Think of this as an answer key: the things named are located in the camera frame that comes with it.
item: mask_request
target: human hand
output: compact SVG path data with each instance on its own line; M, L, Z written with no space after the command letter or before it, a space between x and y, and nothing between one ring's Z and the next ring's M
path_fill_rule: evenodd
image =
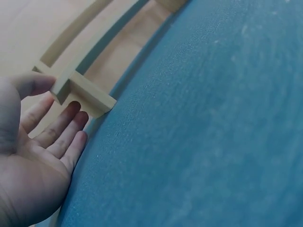
M55 78L31 73L0 78L0 223L29 226L51 216L68 191L85 146L88 115L71 103L40 135L28 134L53 104ZM46 93L20 118L21 100Z

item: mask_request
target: fabric surface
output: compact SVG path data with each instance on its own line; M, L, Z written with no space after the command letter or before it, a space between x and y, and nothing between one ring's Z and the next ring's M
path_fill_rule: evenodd
M61 227L303 226L303 1L192 0L85 149Z

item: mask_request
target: blue fabric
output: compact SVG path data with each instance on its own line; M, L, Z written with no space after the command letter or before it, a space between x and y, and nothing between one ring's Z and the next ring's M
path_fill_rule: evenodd
M84 151L62 227L303 226L303 1L192 0Z

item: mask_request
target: wooden chair frame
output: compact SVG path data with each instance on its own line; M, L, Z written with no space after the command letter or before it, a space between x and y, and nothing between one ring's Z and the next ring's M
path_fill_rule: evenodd
M114 0L95 0L81 10L51 39L33 71L55 75L54 63L81 31ZM106 17L96 33L79 48L79 52L64 67L51 92L59 104L68 96L81 103L82 108L93 117L100 117L110 111L116 100L99 89L83 75L101 54L111 40L138 13L149 0L121 0L119 7ZM172 13L179 10L188 0L156 0Z

